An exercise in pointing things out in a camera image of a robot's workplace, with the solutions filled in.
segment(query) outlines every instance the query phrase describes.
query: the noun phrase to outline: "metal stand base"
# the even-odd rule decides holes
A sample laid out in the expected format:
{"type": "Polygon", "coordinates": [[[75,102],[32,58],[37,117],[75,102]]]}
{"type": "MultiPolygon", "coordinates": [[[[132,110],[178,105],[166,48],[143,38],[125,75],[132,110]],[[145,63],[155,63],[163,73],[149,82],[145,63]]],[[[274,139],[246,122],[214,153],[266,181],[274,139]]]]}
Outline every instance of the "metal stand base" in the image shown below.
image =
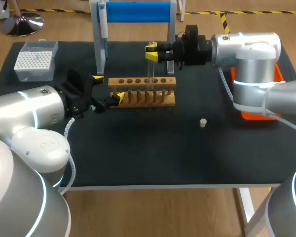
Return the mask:
{"type": "Polygon", "coordinates": [[[40,30],[44,19],[36,13],[22,13],[21,16],[10,16],[1,25],[1,31],[8,36],[27,36],[40,30]]]}

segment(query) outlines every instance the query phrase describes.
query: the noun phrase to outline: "wooden test tube rack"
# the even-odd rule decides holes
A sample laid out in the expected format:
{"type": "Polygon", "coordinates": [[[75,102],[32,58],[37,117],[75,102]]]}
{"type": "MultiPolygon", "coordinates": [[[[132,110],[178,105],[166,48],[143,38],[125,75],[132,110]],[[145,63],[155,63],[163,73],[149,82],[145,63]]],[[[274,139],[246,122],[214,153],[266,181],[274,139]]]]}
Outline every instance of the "wooden test tube rack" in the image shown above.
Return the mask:
{"type": "Polygon", "coordinates": [[[175,77],[159,77],[153,79],[153,90],[147,90],[147,78],[109,78],[112,94],[125,92],[119,106],[112,108],[142,108],[175,106],[173,88],[177,85],[175,77]]]}

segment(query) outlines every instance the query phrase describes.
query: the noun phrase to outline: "small white cap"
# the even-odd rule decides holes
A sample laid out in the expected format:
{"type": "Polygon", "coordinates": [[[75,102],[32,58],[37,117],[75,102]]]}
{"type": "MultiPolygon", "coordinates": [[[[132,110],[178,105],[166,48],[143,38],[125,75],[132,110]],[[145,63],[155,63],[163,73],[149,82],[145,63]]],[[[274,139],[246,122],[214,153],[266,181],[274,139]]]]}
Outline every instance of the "small white cap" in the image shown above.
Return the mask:
{"type": "Polygon", "coordinates": [[[201,127],[205,127],[206,123],[207,123],[207,120],[202,118],[201,119],[201,127]]]}

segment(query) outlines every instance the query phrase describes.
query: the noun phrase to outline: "wooden peg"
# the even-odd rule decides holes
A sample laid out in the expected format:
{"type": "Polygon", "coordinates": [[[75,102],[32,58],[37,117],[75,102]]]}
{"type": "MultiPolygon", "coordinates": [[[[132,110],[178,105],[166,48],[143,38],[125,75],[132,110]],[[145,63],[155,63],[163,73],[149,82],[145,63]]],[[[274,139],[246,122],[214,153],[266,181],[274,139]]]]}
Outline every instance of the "wooden peg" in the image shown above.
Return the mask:
{"type": "Polygon", "coordinates": [[[140,101],[140,90],[137,90],[137,103],[140,101]]]}
{"type": "Polygon", "coordinates": [[[132,90],[128,90],[128,103],[132,100],[132,90]]]}
{"type": "Polygon", "coordinates": [[[153,102],[156,103],[156,98],[157,98],[157,92],[154,90],[153,91],[153,102]]]}
{"type": "Polygon", "coordinates": [[[171,95],[172,87],[168,87],[168,95],[171,95]]]}
{"type": "Polygon", "coordinates": [[[148,101],[148,91],[145,90],[145,103],[147,103],[147,101],[148,101]]]}
{"type": "Polygon", "coordinates": [[[165,89],[163,89],[162,93],[161,93],[161,102],[162,103],[164,102],[164,93],[165,93],[165,89]]]}

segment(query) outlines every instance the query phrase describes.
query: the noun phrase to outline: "yellow black tape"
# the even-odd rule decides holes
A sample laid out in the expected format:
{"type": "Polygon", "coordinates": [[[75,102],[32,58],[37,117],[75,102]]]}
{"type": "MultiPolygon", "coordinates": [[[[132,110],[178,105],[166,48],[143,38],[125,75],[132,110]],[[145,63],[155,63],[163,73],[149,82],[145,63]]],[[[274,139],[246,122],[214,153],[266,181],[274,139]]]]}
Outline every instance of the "yellow black tape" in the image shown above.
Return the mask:
{"type": "Polygon", "coordinates": [[[189,11],[185,15],[220,14],[296,14],[296,11],[189,11]]]}
{"type": "MultiPolygon", "coordinates": [[[[63,9],[20,9],[22,12],[68,12],[68,13],[82,13],[90,14],[90,11],[81,10],[63,10],[63,9]]],[[[185,15],[209,15],[209,14],[296,14],[296,11],[189,11],[185,15]]]]}
{"type": "Polygon", "coordinates": [[[67,12],[67,13],[81,13],[81,14],[90,14],[90,11],[80,11],[80,10],[63,10],[63,9],[20,9],[21,12],[67,12]]]}
{"type": "Polygon", "coordinates": [[[230,30],[229,30],[229,27],[228,27],[228,24],[227,24],[226,14],[221,13],[221,20],[222,20],[222,26],[223,26],[223,29],[224,29],[225,33],[229,34],[230,30]]]}

